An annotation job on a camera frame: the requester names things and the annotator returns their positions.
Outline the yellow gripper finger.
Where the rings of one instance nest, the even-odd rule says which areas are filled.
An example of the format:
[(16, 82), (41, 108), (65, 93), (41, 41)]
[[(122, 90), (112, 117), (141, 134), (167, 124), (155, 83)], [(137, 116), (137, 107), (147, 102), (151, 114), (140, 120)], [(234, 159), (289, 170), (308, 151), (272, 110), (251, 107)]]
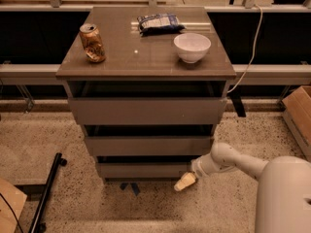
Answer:
[(194, 173), (186, 172), (174, 185), (176, 191), (182, 191), (188, 186), (196, 182), (196, 176)]

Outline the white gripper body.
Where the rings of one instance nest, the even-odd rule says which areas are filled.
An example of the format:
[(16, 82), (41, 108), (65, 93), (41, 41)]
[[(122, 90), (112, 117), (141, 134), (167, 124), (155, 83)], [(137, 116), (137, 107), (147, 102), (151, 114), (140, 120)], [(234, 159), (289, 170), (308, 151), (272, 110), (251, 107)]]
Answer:
[(215, 173), (215, 164), (210, 154), (202, 155), (191, 162), (191, 171), (198, 179)]

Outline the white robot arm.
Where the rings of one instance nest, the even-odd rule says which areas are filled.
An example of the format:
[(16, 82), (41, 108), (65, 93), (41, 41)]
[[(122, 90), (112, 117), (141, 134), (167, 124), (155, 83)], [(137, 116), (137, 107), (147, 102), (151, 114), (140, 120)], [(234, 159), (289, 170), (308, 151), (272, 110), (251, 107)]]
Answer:
[(181, 191), (198, 179), (233, 169), (258, 182), (255, 233), (311, 233), (311, 163), (295, 156), (266, 161), (215, 143), (190, 163), (174, 189)]

